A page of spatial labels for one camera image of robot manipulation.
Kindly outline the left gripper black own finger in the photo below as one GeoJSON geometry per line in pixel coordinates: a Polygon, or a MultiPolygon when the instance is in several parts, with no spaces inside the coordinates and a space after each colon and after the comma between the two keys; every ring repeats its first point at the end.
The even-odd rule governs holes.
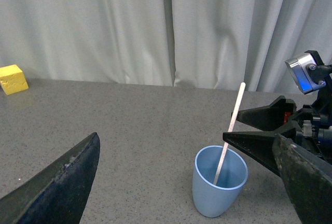
{"type": "Polygon", "coordinates": [[[80,223],[100,158],[92,133],[1,198],[1,223],[80,223]]]}

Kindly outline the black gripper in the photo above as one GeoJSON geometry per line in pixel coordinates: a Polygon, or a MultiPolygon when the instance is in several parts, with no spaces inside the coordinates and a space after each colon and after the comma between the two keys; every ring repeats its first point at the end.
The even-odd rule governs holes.
{"type": "Polygon", "coordinates": [[[296,111],[293,100],[279,96],[238,112],[237,121],[260,131],[223,133],[226,143],[280,175],[302,223],[331,223],[331,79],[325,81],[311,105],[296,111]],[[291,140],[301,128],[319,158],[291,140]]]}

